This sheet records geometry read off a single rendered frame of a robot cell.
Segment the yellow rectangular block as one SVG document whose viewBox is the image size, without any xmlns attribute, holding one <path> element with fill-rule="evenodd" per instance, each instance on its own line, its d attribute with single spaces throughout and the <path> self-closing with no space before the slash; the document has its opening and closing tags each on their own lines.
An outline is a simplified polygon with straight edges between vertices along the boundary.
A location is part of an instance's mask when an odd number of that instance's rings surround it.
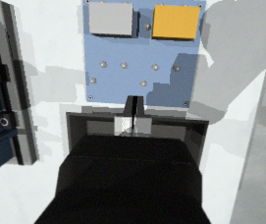
<svg viewBox="0 0 266 224">
<path fill-rule="evenodd" d="M 195 39 L 200 7 L 155 5 L 151 39 Z"/>
</svg>

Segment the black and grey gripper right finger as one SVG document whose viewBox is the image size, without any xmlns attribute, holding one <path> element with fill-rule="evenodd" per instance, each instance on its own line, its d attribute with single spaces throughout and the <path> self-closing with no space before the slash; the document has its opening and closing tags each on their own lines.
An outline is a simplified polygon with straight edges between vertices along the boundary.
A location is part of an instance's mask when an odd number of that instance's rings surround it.
<svg viewBox="0 0 266 224">
<path fill-rule="evenodd" d="M 143 96 L 136 96 L 134 102 L 133 136 L 135 138 L 150 138 L 151 115 L 144 114 Z"/>
</svg>

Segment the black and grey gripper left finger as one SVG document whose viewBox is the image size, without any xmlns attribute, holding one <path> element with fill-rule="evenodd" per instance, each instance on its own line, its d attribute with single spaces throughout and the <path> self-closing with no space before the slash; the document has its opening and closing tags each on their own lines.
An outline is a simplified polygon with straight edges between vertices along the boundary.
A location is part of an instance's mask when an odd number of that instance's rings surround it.
<svg viewBox="0 0 266 224">
<path fill-rule="evenodd" d="M 116 113 L 115 137 L 131 137 L 133 132 L 135 95 L 128 95 L 123 113 Z"/>
</svg>

